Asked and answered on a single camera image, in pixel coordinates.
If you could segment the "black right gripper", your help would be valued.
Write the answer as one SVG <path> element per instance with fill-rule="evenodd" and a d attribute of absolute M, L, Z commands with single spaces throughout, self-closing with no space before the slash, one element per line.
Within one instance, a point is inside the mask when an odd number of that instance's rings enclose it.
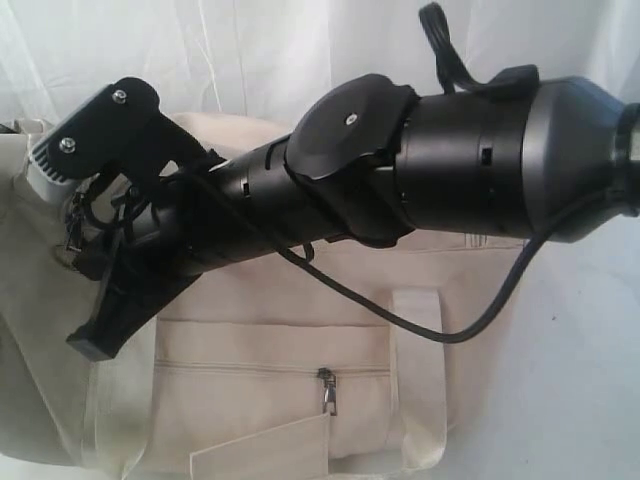
<path fill-rule="evenodd" d="M 87 359 L 113 359 L 198 275 L 289 246 L 285 151 L 268 144 L 229 163 L 209 152 L 165 176 L 144 169 L 123 234 L 98 235 L 72 262 L 99 286 L 67 344 Z"/>

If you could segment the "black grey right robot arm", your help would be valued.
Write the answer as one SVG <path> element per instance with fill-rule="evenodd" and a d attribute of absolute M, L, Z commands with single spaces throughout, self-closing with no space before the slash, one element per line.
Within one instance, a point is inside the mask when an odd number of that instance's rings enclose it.
<path fill-rule="evenodd" d="M 570 242 L 639 212 L 632 156 L 639 108 L 583 78 L 530 68 L 491 86 L 419 96 L 368 74 L 322 97 L 285 136 L 225 161 L 165 116 L 156 91 L 125 77 L 75 112 L 63 134 L 77 215 L 96 228 L 75 259 L 100 284 L 68 336 L 114 358 L 203 273 L 271 253 L 390 323 L 442 344 L 477 336 L 548 240 Z M 389 248 L 416 230 L 521 238 L 526 247 L 482 315 L 441 333 L 339 284 L 296 253 L 314 241 Z"/>

